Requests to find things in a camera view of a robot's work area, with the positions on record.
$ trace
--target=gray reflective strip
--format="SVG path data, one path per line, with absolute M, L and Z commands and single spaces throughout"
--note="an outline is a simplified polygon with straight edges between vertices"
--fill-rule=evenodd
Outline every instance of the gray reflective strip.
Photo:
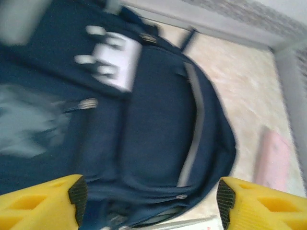
M 195 162 L 196 154 L 198 151 L 198 146 L 201 140 L 203 122 L 205 118 L 204 101 L 203 101 L 201 87 L 198 81 L 198 77 L 197 77 L 195 68 L 190 63 L 185 63 L 185 67 L 188 73 L 189 81 L 191 83 L 192 92 L 193 92 L 193 96 L 194 96 L 195 103 L 196 103 L 197 114 L 196 114 L 196 122 L 195 122 L 195 129 L 194 129 L 192 144 L 189 149 L 189 153 L 186 158 L 186 161 L 184 162 L 184 165 L 182 167 L 177 187 L 187 186 L 189 176 L 190 176 L 193 164 Z
M 119 14 L 121 11 L 121 0 L 107 0 L 105 12 L 112 14 Z
M 4 0 L 0 4 L 0 42 L 26 45 L 52 0 Z

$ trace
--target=navy blue backpack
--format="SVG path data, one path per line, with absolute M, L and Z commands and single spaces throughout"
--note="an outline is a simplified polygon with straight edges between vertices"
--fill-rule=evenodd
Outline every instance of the navy blue backpack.
M 0 0 L 0 195 L 84 175 L 81 229 L 144 227 L 198 204 L 236 143 L 180 48 L 117 1 Z

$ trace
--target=gray frame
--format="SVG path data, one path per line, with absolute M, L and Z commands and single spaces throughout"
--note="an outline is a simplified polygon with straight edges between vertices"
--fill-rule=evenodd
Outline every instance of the gray frame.
M 307 25 L 252 0 L 123 0 L 142 17 L 275 55 L 307 191 Z

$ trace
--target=tiled floor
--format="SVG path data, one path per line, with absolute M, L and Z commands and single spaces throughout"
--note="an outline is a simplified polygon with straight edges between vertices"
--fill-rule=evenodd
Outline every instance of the tiled floor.
M 169 25 L 161 27 L 164 37 L 175 45 L 185 33 Z M 198 35 L 188 55 L 215 85 L 235 132 L 237 160 L 232 176 L 252 180 L 260 132 L 267 126 L 291 143 L 288 192 L 305 196 L 272 53 Z M 215 195 L 216 188 L 197 207 L 173 221 L 218 215 Z

